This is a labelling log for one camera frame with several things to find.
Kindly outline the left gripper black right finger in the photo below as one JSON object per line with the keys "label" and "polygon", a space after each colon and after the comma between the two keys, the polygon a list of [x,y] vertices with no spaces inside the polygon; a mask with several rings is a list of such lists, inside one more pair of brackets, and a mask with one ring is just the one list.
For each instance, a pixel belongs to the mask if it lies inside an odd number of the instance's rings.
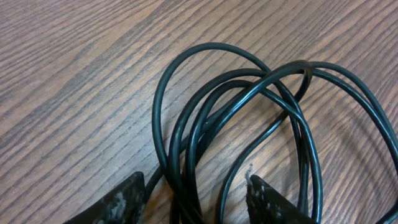
{"label": "left gripper black right finger", "polygon": [[246,203],[250,224],[316,223],[258,175],[249,178]]}

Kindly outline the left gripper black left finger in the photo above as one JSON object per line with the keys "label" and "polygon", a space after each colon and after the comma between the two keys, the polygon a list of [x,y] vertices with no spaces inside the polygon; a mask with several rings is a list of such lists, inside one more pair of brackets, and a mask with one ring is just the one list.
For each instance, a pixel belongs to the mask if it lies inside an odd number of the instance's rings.
{"label": "left gripper black left finger", "polygon": [[65,224],[138,224],[144,196],[144,174],[138,171]]}

